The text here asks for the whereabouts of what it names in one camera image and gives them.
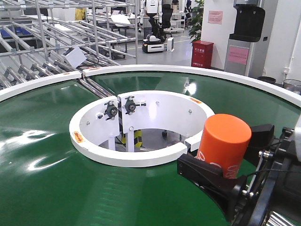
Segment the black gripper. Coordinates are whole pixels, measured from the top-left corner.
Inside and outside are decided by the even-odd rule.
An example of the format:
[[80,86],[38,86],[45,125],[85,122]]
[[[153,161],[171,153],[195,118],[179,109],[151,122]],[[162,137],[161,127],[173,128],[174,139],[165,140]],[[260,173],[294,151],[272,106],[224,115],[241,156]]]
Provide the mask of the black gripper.
[[301,163],[297,158],[294,129],[252,126],[245,159],[256,165],[247,177],[223,177],[221,168],[191,155],[177,159],[179,175],[196,184],[216,202],[234,202],[225,211],[231,226],[299,226],[301,224]]

